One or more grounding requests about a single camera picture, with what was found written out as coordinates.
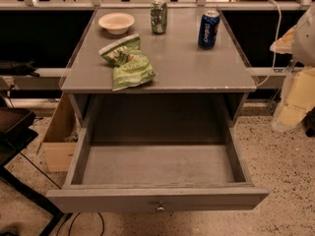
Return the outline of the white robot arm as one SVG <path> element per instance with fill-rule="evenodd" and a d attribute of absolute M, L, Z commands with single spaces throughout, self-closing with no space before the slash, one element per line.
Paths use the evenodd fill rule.
<path fill-rule="evenodd" d="M 301 16 L 297 24 L 278 38 L 270 50 L 291 54 L 301 69 L 283 81 L 281 102 L 274 113 L 272 127 L 286 132 L 295 128 L 315 108 L 315 5 Z"/>

